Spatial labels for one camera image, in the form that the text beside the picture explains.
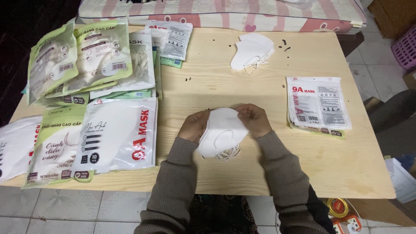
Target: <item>sleeve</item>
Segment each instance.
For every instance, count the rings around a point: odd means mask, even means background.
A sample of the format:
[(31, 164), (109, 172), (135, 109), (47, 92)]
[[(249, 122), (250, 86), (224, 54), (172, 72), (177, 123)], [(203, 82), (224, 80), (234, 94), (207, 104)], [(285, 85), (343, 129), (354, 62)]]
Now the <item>sleeve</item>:
[(134, 234), (184, 233), (189, 223), (189, 206), (196, 190), (194, 142), (176, 137), (166, 161), (161, 162), (147, 209)]
[(264, 153), (263, 167), (281, 221), (282, 234), (336, 234), (329, 208), (316, 196), (299, 158), (290, 153), (274, 131), (257, 139)]

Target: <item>light wood tabletop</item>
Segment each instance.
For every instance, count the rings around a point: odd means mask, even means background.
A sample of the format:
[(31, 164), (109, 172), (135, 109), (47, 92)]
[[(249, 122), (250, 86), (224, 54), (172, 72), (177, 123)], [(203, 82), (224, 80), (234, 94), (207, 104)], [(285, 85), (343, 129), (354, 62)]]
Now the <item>light wood tabletop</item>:
[[(130, 31), (142, 28), (130, 26)], [(266, 110), (272, 128), (299, 157), (318, 197), (395, 198), (380, 148), (335, 33), (260, 32), (275, 43), (276, 52), (267, 60), (270, 64), (260, 66), (253, 75), (230, 68), (237, 51), (235, 43), (245, 33), (194, 28), (182, 69), (162, 66), (163, 100), (159, 102), (156, 165), (166, 159), (188, 115), (208, 108), (253, 103)], [(286, 76), (341, 77), (353, 128), (346, 131), (345, 140), (289, 127)], [(23, 97), (12, 121), (42, 111), (43, 107), (27, 107)], [(202, 159), (194, 153), (198, 167), (196, 193), (270, 195), (258, 144), (249, 134), (240, 147), (241, 153), (228, 161)], [(156, 166), (101, 174), (88, 184), (70, 181), (48, 187), (151, 191), (158, 169)], [(24, 177), (3, 185), (21, 186)]]

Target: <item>hand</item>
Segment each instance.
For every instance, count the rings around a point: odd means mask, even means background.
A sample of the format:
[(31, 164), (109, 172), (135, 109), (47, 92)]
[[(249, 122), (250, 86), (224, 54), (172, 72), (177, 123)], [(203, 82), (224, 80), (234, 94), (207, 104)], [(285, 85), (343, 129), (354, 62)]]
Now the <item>hand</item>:
[(273, 131), (264, 109), (253, 104), (245, 104), (235, 110), (238, 112), (238, 118), (255, 138)]
[(209, 111), (204, 110), (188, 116), (179, 130), (178, 137), (199, 144), (199, 139), (207, 128)]

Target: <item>purple plastic basket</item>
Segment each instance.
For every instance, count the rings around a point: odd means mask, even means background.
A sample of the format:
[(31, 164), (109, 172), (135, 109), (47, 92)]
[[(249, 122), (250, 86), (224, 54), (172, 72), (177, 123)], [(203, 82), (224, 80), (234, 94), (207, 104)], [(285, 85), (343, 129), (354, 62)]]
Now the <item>purple plastic basket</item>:
[(416, 67), (416, 25), (397, 40), (391, 50), (402, 68), (411, 70)]

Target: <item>pink patterned mattress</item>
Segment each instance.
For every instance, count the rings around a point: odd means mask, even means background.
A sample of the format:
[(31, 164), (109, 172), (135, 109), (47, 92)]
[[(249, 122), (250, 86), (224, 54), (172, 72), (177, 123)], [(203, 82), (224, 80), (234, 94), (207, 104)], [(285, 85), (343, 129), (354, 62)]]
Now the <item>pink patterned mattress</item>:
[(126, 3), (120, 0), (83, 0), (84, 23), (129, 16), (131, 25), (147, 20), (190, 22), (194, 27), (238, 31), (337, 32), (355, 34), (367, 20), (359, 0), (315, 0), (300, 10), (277, 0), (157, 0)]

